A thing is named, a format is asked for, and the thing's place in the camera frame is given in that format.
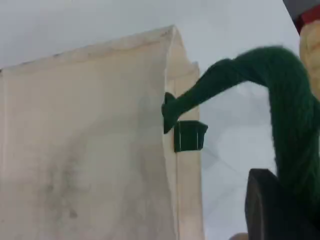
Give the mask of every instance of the green rope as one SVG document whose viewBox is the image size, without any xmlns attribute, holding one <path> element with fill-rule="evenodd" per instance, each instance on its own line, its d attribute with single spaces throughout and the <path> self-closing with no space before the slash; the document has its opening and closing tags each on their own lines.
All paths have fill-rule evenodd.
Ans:
<svg viewBox="0 0 320 240">
<path fill-rule="evenodd" d="M 218 61 L 190 90 L 162 106 L 164 132 L 181 114 L 246 81 L 268 88 L 277 177 L 314 221 L 320 203 L 320 105 L 305 68 L 290 51 L 264 47 Z"/>
</svg>

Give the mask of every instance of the black object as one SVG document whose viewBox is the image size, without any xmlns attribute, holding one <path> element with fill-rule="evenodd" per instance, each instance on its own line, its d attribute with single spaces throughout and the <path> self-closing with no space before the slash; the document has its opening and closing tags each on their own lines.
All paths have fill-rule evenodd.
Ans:
<svg viewBox="0 0 320 240">
<path fill-rule="evenodd" d="M 267 169 L 249 172 L 245 218 L 249 240 L 320 240 L 295 196 Z"/>
</svg>

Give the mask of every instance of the white wall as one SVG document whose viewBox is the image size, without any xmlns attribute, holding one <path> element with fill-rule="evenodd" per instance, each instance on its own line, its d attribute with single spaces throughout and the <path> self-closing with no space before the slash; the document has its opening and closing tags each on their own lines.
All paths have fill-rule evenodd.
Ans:
<svg viewBox="0 0 320 240">
<path fill-rule="evenodd" d="M 282 0 L 1 0 L 0 68 L 171 24 L 202 71 L 257 46 L 299 49 Z M 205 233 L 226 240 L 246 230 L 249 169 L 275 169 L 267 91 L 242 84 L 200 115 Z"/>
</svg>

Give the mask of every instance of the red object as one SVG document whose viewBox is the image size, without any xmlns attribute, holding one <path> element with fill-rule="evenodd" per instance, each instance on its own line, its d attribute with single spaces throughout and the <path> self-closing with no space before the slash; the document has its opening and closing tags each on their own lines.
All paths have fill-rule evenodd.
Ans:
<svg viewBox="0 0 320 240">
<path fill-rule="evenodd" d="M 320 5 L 302 13 L 297 20 L 294 21 L 294 25 L 300 34 L 304 25 L 312 23 L 315 20 L 320 20 Z"/>
</svg>

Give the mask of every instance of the yellow object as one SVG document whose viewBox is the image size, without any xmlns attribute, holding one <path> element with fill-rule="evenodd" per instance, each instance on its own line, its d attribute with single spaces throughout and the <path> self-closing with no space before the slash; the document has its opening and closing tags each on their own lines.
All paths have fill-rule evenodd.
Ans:
<svg viewBox="0 0 320 240">
<path fill-rule="evenodd" d="M 300 58 L 308 71 L 312 92 L 320 100 L 320 21 L 303 27 L 300 34 Z"/>
</svg>

